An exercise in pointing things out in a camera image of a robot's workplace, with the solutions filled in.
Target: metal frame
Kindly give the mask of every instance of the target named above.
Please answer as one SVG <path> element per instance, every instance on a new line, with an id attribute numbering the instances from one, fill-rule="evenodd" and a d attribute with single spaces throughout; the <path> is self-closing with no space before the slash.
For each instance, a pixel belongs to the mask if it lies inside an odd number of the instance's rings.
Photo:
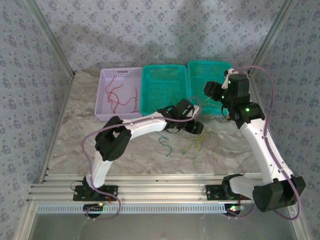
<path id="1" fill-rule="evenodd" d="M 61 62 L 62 67 L 68 73 L 69 76 L 72 76 L 74 71 L 62 50 L 56 36 L 52 32 L 43 12 L 41 11 L 40 7 L 38 6 L 36 0 L 24 0 L 26 6 L 29 8 L 29 11 L 33 15 L 36 23 L 41 28 L 43 35 L 45 36 L 48 44 L 50 45 L 52 51 L 56 55 L 56 57 Z"/>
<path id="2" fill-rule="evenodd" d="M 261 180 L 261 174 L 246 174 L 247 178 Z M 220 185 L 224 175 L 162 174 L 107 176 L 105 184 L 118 186 L 118 198 L 124 204 L 201 204 L 207 202 L 205 185 Z M 74 203 L 73 187 L 82 176 L 46 176 L 43 184 L 33 184 L 27 202 Z M 210 201 L 233 204 L 237 200 Z"/>
<path id="3" fill-rule="evenodd" d="M 269 50 L 271 49 L 272 45 L 274 44 L 279 32 L 281 31 L 282 27 L 284 26 L 289 14 L 291 13 L 292 9 L 296 5 L 297 0 L 285 0 L 283 1 L 268 33 L 266 34 L 257 54 L 255 55 L 251 65 L 258 65 L 260 66 L 264 59 L 266 58 Z M 250 94 L 252 99 L 260 105 L 263 112 L 263 104 L 259 97 L 259 92 L 256 86 L 256 82 L 254 81 L 255 76 L 257 75 L 258 70 L 253 68 L 250 72 Z"/>
<path id="4" fill-rule="evenodd" d="M 48 164 L 49 164 L 49 161 L 50 161 L 50 159 L 52 157 L 52 151 L 54 149 L 55 143 L 57 142 L 58 132 L 60 130 L 60 127 L 61 127 L 61 124 L 62 124 L 62 120 L 63 120 L 63 116 L 65 114 L 66 105 L 68 103 L 69 94 L 70 94 L 70 90 L 71 90 L 71 86 L 72 86 L 74 78 L 75 78 L 74 75 L 72 75 L 70 77 L 69 84 L 67 86 L 67 89 L 66 89 L 66 92 L 65 92 L 65 96 L 64 96 L 64 99 L 63 99 L 63 102 L 62 102 L 61 111 L 60 111 L 58 120 L 56 122 L 56 126 L 54 128 L 54 132 L 53 132 L 51 140 L 50 140 L 48 152 L 45 155 L 43 166 L 42 166 L 42 169 L 41 169 L 41 173 L 40 173 L 38 179 L 35 181 L 36 183 L 43 183 L 44 182 L 44 179 L 45 179 L 45 176 L 46 176 L 46 173 L 47 173 L 47 170 L 48 170 Z"/>
<path id="5" fill-rule="evenodd" d="M 245 174 L 247 178 L 262 181 L 261 174 Z M 203 192 L 205 185 L 221 184 L 224 175 L 213 174 L 167 174 L 167 175 L 125 175 L 107 176 L 105 183 L 118 185 L 118 197 L 127 206 L 217 206 L 217 204 L 234 204 L 237 201 L 207 201 L 206 193 Z M 33 224 L 36 219 L 38 208 L 52 204 L 56 206 L 74 206 L 72 201 L 73 191 L 70 184 L 80 181 L 78 175 L 46 176 L 43 183 L 31 186 L 27 203 L 22 213 L 15 240 L 27 240 L 32 233 Z M 118 206 L 116 202 L 108 203 L 107 206 Z M 296 206 L 290 206 L 290 216 L 297 213 Z M 312 240 L 305 217 L 302 215 L 298 220 L 292 222 L 293 229 L 299 240 Z"/>

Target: plastic basket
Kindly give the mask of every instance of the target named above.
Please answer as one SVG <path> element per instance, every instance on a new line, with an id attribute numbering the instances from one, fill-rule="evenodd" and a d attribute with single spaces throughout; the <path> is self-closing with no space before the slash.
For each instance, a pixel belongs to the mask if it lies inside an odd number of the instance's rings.
<path id="1" fill-rule="evenodd" d="M 96 115 L 100 121 L 106 122 L 113 116 L 119 116 L 121 119 L 135 119 L 141 117 L 140 109 L 140 90 L 141 90 L 141 67 L 126 67 L 126 68 L 106 68 L 102 69 L 100 72 L 98 92 L 95 102 L 94 115 Z M 113 113 L 112 108 L 116 106 L 116 103 L 108 101 L 108 95 L 106 93 L 106 87 L 108 84 L 108 90 L 119 87 L 113 92 L 118 96 L 119 102 L 125 104 L 130 98 L 131 99 L 127 105 L 118 105 Z M 117 101 L 115 95 L 111 94 L 110 98 Z"/>
<path id="2" fill-rule="evenodd" d="M 202 103 L 201 114 L 221 115 L 221 103 L 207 100 L 204 93 L 206 82 L 218 82 L 222 84 L 225 81 L 225 70 L 230 69 L 232 65 L 223 61 L 190 61 L 188 62 L 188 81 L 190 95 L 196 96 Z"/>
<path id="3" fill-rule="evenodd" d="M 188 75 L 184 65 L 147 65 L 142 68 L 140 112 L 146 116 L 176 105 L 188 94 Z"/>

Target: yellow wire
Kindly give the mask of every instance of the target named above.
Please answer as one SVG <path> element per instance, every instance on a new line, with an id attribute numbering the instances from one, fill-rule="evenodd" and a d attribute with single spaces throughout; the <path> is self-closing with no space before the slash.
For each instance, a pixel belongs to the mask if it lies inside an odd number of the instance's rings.
<path id="1" fill-rule="evenodd" d="M 186 143 L 186 147 L 183 152 L 186 153 L 189 148 L 195 147 L 195 151 L 198 153 L 201 149 L 201 143 L 205 140 L 205 138 L 207 136 L 209 136 L 209 133 L 206 131 L 203 136 L 201 136 L 201 134 L 200 134 L 197 137 L 190 138 L 188 140 L 188 142 Z M 192 140 L 196 140 L 196 142 L 193 144 L 190 144 L 190 141 L 192 141 Z"/>
<path id="2" fill-rule="evenodd" d="M 217 134 L 217 133 L 213 133 L 214 135 L 215 135 L 215 137 L 216 137 L 216 146 L 214 147 L 214 149 L 212 150 L 212 158 L 214 159 L 214 160 L 217 160 L 216 158 L 215 158 L 215 156 L 214 156 L 214 153 L 215 153 L 215 150 L 220 146 L 220 141 L 219 141 L 219 135 Z"/>
<path id="3" fill-rule="evenodd" d="M 206 106 L 206 105 L 214 106 L 216 108 L 221 108 L 221 106 L 215 105 L 213 103 L 204 103 L 204 104 L 202 104 L 202 106 Z"/>
<path id="4" fill-rule="evenodd" d="M 229 116 L 229 113 L 228 113 L 228 115 L 226 116 L 226 118 L 225 118 L 223 121 L 220 121 L 220 123 L 225 123 L 226 121 L 228 121 L 229 118 L 230 118 L 230 116 Z"/>

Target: purple basket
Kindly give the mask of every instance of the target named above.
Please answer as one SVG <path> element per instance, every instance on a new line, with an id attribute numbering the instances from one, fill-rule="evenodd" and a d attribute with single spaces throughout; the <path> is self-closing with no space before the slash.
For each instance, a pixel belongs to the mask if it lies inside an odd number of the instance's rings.
<path id="1" fill-rule="evenodd" d="M 113 116 L 118 116 L 121 119 L 135 119 L 142 116 L 140 113 L 141 71 L 141 67 L 106 68 L 101 70 L 94 110 L 94 115 L 100 121 L 106 122 Z M 131 99 L 127 105 L 121 106 L 119 104 L 115 109 L 115 113 L 113 113 L 112 108 L 114 109 L 117 104 L 112 104 L 111 101 L 108 101 L 106 93 L 106 87 L 113 79 L 114 81 L 108 86 L 107 92 L 123 84 L 113 92 L 118 96 L 119 102 L 122 104 L 136 96 L 136 108 L 135 99 Z M 113 94 L 110 98 L 115 101 L 117 100 Z"/>

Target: green wire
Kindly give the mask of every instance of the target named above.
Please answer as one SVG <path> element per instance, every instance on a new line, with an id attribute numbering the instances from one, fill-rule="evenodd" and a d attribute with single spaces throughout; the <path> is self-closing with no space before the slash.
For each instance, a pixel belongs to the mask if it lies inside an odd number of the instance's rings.
<path id="1" fill-rule="evenodd" d="M 193 166 L 194 166 L 195 168 L 197 168 L 196 165 L 195 165 L 196 156 L 197 156 L 197 153 L 195 153 L 194 158 L 193 158 L 193 161 L 192 161 L 192 164 L 193 164 Z"/>
<path id="2" fill-rule="evenodd" d="M 161 133 L 159 132 L 155 132 L 156 134 L 159 134 L 161 137 L 159 138 L 159 143 L 163 146 L 166 146 L 168 148 L 170 148 L 170 152 L 166 155 L 166 157 L 168 157 L 171 153 L 172 153 L 172 147 L 170 145 L 167 145 L 167 144 L 164 144 L 161 142 L 161 139 L 164 139 L 164 140 L 169 140 L 167 137 L 163 136 Z"/>

